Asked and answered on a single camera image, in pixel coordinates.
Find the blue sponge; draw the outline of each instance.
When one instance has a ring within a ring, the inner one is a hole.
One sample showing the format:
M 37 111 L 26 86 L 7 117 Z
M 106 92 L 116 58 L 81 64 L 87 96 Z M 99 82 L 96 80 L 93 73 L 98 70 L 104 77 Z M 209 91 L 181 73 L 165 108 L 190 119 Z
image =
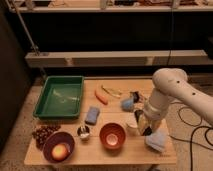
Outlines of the blue sponge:
M 100 113 L 99 108 L 91 106 L 87 112 L 85 123 L 89 125 L 95 125 L 97 122 L 98 115 Z

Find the towel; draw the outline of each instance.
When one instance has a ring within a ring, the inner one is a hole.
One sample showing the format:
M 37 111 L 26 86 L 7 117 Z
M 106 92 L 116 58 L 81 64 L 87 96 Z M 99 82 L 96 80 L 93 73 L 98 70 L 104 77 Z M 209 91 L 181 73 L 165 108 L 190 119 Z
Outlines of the towel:
M 165 150 L 166 139 L 166 133 L 162 130 L 157 130 L 145 137 L 145 143 L 153 149 L 163 152 Z

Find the wooden table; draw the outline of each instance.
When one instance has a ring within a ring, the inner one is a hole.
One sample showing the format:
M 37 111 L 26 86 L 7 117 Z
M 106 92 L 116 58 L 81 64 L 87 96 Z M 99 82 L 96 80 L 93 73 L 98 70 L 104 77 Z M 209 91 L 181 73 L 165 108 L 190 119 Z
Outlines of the wooden table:
M 101 89 L 101 85 L 119 89 L 123 92 L 120 99 L 115 98 Z M 166 149 L 158 153 L 144 143 L 144 137 L 139 136 L 137 129 L 130 129 L 126 125 L 126 117 L 131 115 L 120 108 L 120 101 L 130 96 L 130 91 L 139 91 L 149 97 L 153 85 L 151 80 L 123 79 L 123 80 L 85 80 L 84 93 L 79 119 L 74 121 L 59 121 L 62 124 L 60 131 L 71 133 L 75 139 L 74 153 L 61 165 L 138 165 L 138 164 L 172 164 L 176 163 L 176 153 L 171 139 L 168 137 Z M 97 90 L 105 96 L 109 103 L 103 105 L 94 95 Z M 91 137 L 88 142 L 82 142 L 77 136 L 77 128 L 84 124 L 85 115 L 90 106 L 100 108 L 100 115 L 96 126 L 89 126 Z M 126 141 L 121 150 L 109 152 L 104 149 L 99 140 L 101 127 L 109 122 L 116 122 L 123 126 L 126 132 Z M 168 133 L 166 121 L 163 120 L 160 129 Z M 40 150 L 36 148 L 35 140 L 32 139 L 25 157 L 26 165 L 51 165 L 45 160 Z

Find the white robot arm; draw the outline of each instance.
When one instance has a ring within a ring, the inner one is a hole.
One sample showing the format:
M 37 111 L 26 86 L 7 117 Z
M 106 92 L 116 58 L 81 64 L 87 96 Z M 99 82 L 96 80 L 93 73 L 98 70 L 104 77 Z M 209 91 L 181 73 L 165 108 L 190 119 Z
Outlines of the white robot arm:
M 144 104 L 144 116 L 139 119 L 141 134 L 148 125 L 155 131 L 166 116 L 174 98 L 183 102 L 213 126 L 213 97 L 202 93 L 187 83 L 187 74 L 182 69 L 163 68 L 153 75 L 153 89 Z

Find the copper bowl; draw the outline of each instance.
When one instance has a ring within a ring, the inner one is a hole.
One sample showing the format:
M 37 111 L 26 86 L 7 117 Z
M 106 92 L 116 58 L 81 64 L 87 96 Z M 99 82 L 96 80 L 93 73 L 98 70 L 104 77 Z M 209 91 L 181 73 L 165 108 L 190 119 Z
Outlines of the copper bowl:
M 105 148 L 115 150 L 122 147 L 126 134 L 119 124 L 108 123 L 101 128 L 99 137 Z

